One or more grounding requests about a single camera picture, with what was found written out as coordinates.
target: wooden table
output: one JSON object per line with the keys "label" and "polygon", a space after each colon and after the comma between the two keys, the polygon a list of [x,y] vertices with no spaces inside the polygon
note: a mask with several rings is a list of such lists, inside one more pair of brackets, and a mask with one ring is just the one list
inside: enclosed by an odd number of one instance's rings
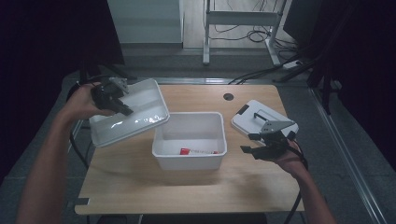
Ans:
{"label": "wooden table", "polygon": [[[275,86],[161,85],[170,112],[218,111],[228,152],[218,170],[164,171],[151,154],[154,130],[97,148],[76,205],[80,215],[289,211],[296,181],[269,161],[255,161],[240,146],[254,143],[231,125],[234,114],[257,100],[286,116]],[[231,93],[233,99],[223,98]],[[304,210],[300,204],[298,210]]]}

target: metal frame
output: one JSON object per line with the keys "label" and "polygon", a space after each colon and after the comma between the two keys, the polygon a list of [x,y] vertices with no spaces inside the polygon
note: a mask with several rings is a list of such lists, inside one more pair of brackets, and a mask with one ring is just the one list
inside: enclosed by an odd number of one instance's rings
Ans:
{"label": "metal frame", "polygon": [[204,40],[204,64],[209,64],[210,56],[210,25],[260,25],[273,26],[271,36],[265,39],[265,45],[270,53],[274,66],[279,66],[280,62],[274,50],[274,42],[283,11],[287,0],[283,0],[278,12],[240,12],[240,11],[211,11],[210,0],[206,0],[205,17],[205,40]]}

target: gray floor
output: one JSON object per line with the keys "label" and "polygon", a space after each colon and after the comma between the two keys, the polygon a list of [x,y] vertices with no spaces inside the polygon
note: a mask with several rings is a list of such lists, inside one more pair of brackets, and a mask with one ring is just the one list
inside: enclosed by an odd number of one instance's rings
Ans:
{"label": "gray floor", "polygon": [[[213,52],[213,61],[209,66],[202,65],[201,53],[199,50],[184,49],[124,48],[126,65],[120,68],[131,76],[138,77],[138,80],[154,77],[160,84],[210,84],[213,80],[226,84],[235,77],[271,66],[268,54],[260,50],[218,50]],[[298,140],[309,161],[310,172],[339,222],[385,223],[386,220],[388,223],[396,223],[396,196],[392,192],[396,185],[396,174],[375,144],[338,101],[336,95],[332,95],[332,114],[326,119],[334,122],[348,152],[361,171],[369,196],[374,196],[374,202],[385,219],[380,218],[379,221],[371,217],[372,213],[369,211],[373,201],[367,200],[367,192],[361,192],[361,186],[355,181],[348,164],[340,154],[339,144],[332,138],[332,131],[321,116],[317,98],[306,87],[305,81],[309,73],[301,74],[284,84],[272,82],[273,78],[282,77],[287,73],[288,71],[280,69],[258,80],[248,81],[246,85],[277,86],[288,116],[299,124]],[[37,149],[43,141],[51,119],[64,103],[65,94],[77,78],[76,74],[71,74],[64,79],[64,90],[48,119],[1,186],[0,223],[14,222],[21,189]],[[90,140],[89,130],[80,129],[77,142],[83,155]],[[93,152],[94,148],[90,147],[88,158]],[[86,170],[81,161],[76,153],[70,150],[64,223],[86,223],[85,217],[74,212],[74,204],[85,174]],[[267,217],[269,223],[281,223],[286,215],[284,212],[268,213]],[[99,216],[92,216],[91,223],[95,223],[98,218]],[[138,222],[138,215],[128,218],[129,223]],[[300,214],[295,214],[291,223],[304,223],[304,220]]]}

